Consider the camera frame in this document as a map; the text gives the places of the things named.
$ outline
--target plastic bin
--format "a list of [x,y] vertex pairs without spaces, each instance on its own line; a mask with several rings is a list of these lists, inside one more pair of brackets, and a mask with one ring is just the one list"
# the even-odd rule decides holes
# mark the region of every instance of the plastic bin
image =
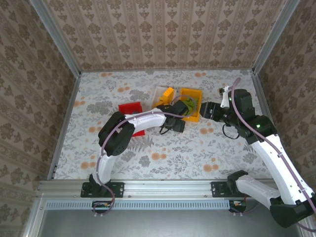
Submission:
[[[190,117],[183,118],[183,120],[185,120],[185,121],[198,122],[199,110],[201,108],[201,103],[202,103],[202,91],[196,90],[196,89],[190,89],[190,88],[182,88],[180,95],[189,95],[189,96],[193,97],[194,99],[198,99],[197,109],[196,109],[195,113]],[[181,100],[186,100],[186,99],[188,99],[188,98],[185,96],[181,97]]]
[[[138,114],[143,111],[142,105],[140,104],[140,102],[119,105],[118,110],[121,111],[121,113],[124,115]],[[144,136],[144,135],[145,135],[145,131],[143,130],[143,131],[139,131],[133,134],[133,137]]]

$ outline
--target table surface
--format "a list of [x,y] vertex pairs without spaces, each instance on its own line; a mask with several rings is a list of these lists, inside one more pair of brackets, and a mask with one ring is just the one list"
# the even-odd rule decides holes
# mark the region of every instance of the table surface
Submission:
[[[218,88],[232,85],[252,94],[257,114],[261,114],[251,70],[152,71],[82,73],[55,179],[86,179],[95,169],[100,147],[98,131],[119,104],[140,101],[150,110],[156,86],[188,87],[203,91],[202,102],[220,103]],[[117,156],[112,179],[226,179],[245,170],[254,178],[271,178],[269,171],[243,138],[231,140],[222,133],[222,123],[200,118],[186,122],[183,133],[160,128],[132,138]],[[227,135],[235,136],[234,128]]]

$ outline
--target patterned wallpaper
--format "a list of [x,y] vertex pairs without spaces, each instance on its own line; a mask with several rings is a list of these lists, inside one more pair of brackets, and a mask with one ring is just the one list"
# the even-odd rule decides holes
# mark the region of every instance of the patterned wallpaper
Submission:
[[285,0],[44,0],[83,71],[250,68]]
[[315,189],[315,0],[300,1],[259,76],[286,151]]
[[30,3],[0,0],[0,236],[19,236],[75,79]]

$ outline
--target orange tray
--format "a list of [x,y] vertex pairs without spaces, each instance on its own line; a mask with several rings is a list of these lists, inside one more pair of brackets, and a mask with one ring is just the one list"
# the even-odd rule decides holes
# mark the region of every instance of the orange tray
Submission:
[[[195,90],[195,89],[190,89],[190,88],[182,88],[181,89],[181,95],[189,95],[193,97],[194,99],[198,99],[197,102],[197,109],[195,113],[187,118],[183,118],[182,120],[185,121],[191,121],[191,122],[198,122],[199,120],[199,110],[201,108],[201,103],[202,103],[202,91],[201,90]],[[183,96],[181,97],[181,100],[186,100],[187,97]]]

